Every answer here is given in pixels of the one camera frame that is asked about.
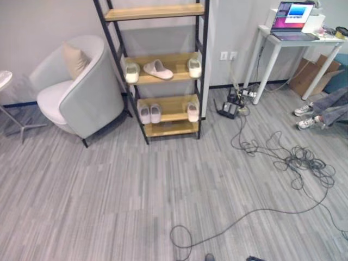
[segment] laptop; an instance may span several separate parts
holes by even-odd
[[[271,34],[281,41],[314,41],[319,38],[301,32],[312,11],[313,3],[281,2]]]

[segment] laptop screen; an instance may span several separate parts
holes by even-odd
[[[281,2],[274,19],[273,29],[302,29],[307,22],[313,4]]]

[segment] gray carpet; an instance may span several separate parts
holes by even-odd
[[[0,260],[158,260],[184,257],[169,239],[174,225],[187,226],[197,242],[226,228],[255,208],[303,210],[313,205],[293,190],[290,171],[274,168],[268,156],[248,157],[229,144],[238,121],[215,113],[209,92],[202,138],[155,138],[147,146],[135,118],[114,122],[88,138],[53,124],[19,135],[0,135]],[[298,131],[291,111],[304,104],[284,88],[264,92],[243,137],[264,145],[274,131],[283,144],[310,148],[336,168],[327,205],[337,225],[348,230],[348,132],[341,124]],[[19,119],[48,122],[36,106],[9,110]],[[0,114],[0,133],[15,128]],[[308,191],[324,189],[304,176]],[[177,233],[182,244],[187,236]],[[318,207],[302,215],[254,213],[224,235],[193,248],[190,260],[242,261],[249,255],[276,260],[348,260],[348,242]]]

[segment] chair cushion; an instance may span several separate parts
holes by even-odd
[[[61,125],[66,124],[66,121],[60,113],[59,105],[63,94],[72,83],[72,80],[67,80],[45,88],[38,94],[38,105],[42,113],[54,123]]]
[[[63,42],[63,57],[67,70],[73,80],[82,73],[90,62],[90,59],[83,51],[66,42]]]

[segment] stool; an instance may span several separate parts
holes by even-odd
[[[13,74],[9,71],[0,71],[0,92],[9,86],[9,83],[12,80]],[[20,127],[21,132],[21,141],[24,142],[24,131],[26,129],[39,128],[43,126],[47,126],[47,124],[35,124],[35,125],[23,125],[19,121],[17,121],[11,114],[9,114],[3,106],[0,105],[0,110],[4,112],[15,124]]]

